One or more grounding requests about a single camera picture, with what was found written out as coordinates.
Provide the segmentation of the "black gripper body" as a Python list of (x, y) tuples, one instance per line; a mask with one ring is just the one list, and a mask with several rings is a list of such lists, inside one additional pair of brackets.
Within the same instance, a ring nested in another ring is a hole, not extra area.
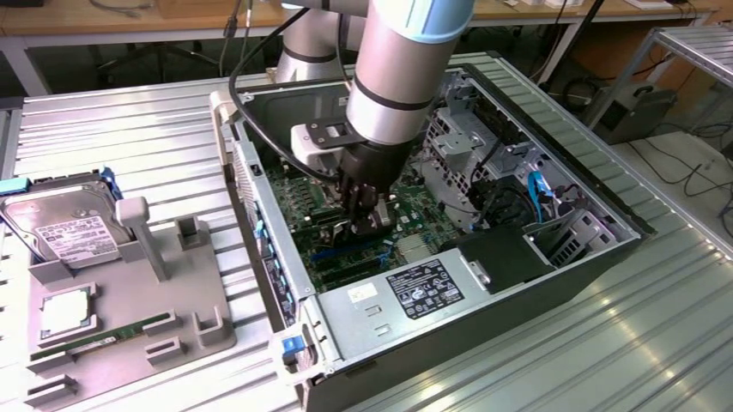
[(412, 146), (411, 142), (397, 145), (360, 142), (347, 146), (339, 163), (341, 186), (368, 185), (388, 190), (401, 174)]

